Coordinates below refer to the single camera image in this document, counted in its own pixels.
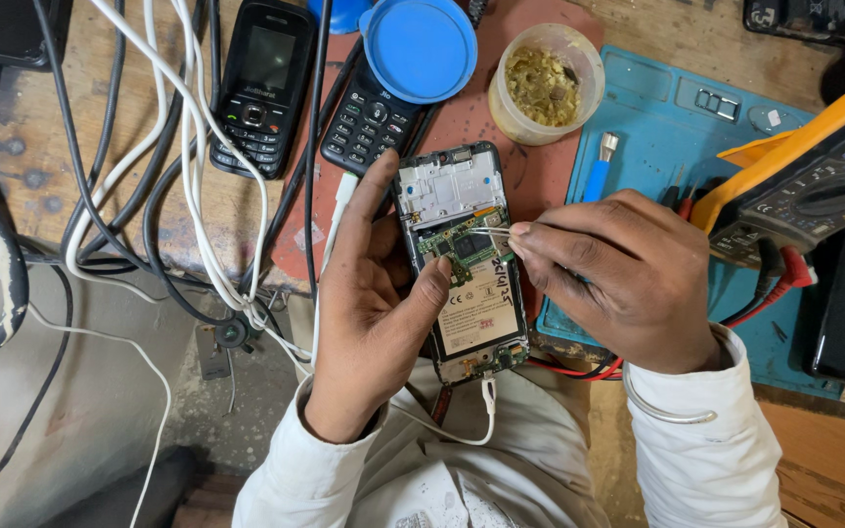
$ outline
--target white sleeve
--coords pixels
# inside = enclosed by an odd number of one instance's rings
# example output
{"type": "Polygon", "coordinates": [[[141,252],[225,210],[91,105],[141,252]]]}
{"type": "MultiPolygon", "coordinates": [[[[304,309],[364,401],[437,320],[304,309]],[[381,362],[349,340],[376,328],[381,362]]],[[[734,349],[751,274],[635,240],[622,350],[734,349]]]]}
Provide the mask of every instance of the white sleeve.
{"type": "Polygon", "coordinates": [[[635,392],[653,407],[718,414],[674,425],[628,402],[644,511],[653,528],[786,528],[775,474],[781,447],[752,395],[745,345],[724,326],[712,332],[733,355],[732,368],[672,376],[627,367],[635,392]]]}
{"type": "Polygon", "coordinates": [[[233,528],[344,526],[354,502],[364,459],[387,419],[384,404],[360,440],[336,445],[302,426],[311,376],[299,385],[269,444],[266,461],[250,475],[234,506],[233,528]]]}

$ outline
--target hand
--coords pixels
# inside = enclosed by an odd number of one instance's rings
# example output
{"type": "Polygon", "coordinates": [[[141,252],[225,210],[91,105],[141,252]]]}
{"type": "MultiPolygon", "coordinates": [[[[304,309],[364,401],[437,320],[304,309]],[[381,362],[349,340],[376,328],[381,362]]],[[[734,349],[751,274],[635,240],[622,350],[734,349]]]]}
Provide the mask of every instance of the hand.
{"type": "Polygon", "coordinates": [[[709,241],[637,191],[516,223],[511,248],[534,287],[633,365],[667,374],[723,366],[706,317],[709,241]]]}
{"type": "Polygon", "coordinates": [[[398,162],[390,149],[367,170],[321,274],[318,357],[304,414],[313,434],[334,443],[354,441],[405,385],[449,297],[452,266],[437,258],[401,302],[396,290],[412,275],[405,256],[398,258],[400,226],[393,215],[371,226],[398,162]]]}

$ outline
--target blue silicone mat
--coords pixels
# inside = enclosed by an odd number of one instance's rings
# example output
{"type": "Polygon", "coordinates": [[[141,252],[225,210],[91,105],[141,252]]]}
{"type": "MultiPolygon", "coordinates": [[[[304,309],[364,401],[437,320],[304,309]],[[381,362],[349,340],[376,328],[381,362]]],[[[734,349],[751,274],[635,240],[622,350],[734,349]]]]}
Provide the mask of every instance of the blue silicone mat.
{"type": "MultiPolygon", "coordinates": [[[[673,185],[682,166],[685,168],[680,186],[687,192],[692,183],[701,184],[708,177],[732,176],[739,167],[716,158],[717,153],[796,129],[813,117],[797,108],[613,46],[602,48],[602,60],[604,99],[582,129],[566,193],[567,204],[582,201],[603,132],[616,132],[621,138],[603,195],[630,187],[657,199],[667,186],[673,185]],[[708,100],[720,98],[732,103],[724,102],[718,110],[734,118],[700,107],[715,108],[708,100]]],[[[710,320],[720,320],[748,303],[757,271],[712,258],[709,279],[710,320]]],[[[748,348],[752,380],[839,399],[841,383],[811,378],[791,364],[800,303],[801,291],[792,289],[738,327],[748,348]]],[[[536,327],[542,333],[599,346],[546,298],[536,327]]]]}

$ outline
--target battery label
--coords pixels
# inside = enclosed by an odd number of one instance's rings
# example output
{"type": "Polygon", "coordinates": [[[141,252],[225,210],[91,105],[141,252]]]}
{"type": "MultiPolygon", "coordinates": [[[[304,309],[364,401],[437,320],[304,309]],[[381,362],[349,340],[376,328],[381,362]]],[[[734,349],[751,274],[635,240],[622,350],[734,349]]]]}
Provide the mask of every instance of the battery label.
{"type": "Polygon", "coordinates": [[[471,267],[472,280],[449,290],[439,316],[446,355],[517,331],[507,263],[486,260],[471,267]]]}

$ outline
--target cuff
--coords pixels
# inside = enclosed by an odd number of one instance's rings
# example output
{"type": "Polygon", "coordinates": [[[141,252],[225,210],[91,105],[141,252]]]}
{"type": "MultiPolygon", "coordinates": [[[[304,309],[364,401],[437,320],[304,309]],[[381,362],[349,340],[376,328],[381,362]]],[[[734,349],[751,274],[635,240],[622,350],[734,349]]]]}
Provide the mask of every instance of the cuff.
{"type": "MultiPolygon", "coordinates": [[[[635,392],[657,409],[674,414],[706,411],[717,414],[716,419],[703,424],[669,426],[686,427],[698,434],[725,438],[745,429],[746,422],[755,412],[755,398],[742,339],[720,324],[711,322],[710,328],[721,349],[732,354],[734,366],[715,372],[677,375],[652,372],[639,366],[627,368],[632,371],[635,392]]],[[[658,421],[643,413],[635,415],[658,421]]]]}
{"type": "Polygon", "coordinates": [[[299,384],[286,415],[272,434],[266,461],[267,472],[283,483],[284,490],[304,500],[334,495],[360,475],[367,451],[387,421],[390,409],[389,403],[380,407],[360,440],[327,443],[312,436],[301,421],[301,411],[311,396],[311,382],[309,376],[299,384]]]}

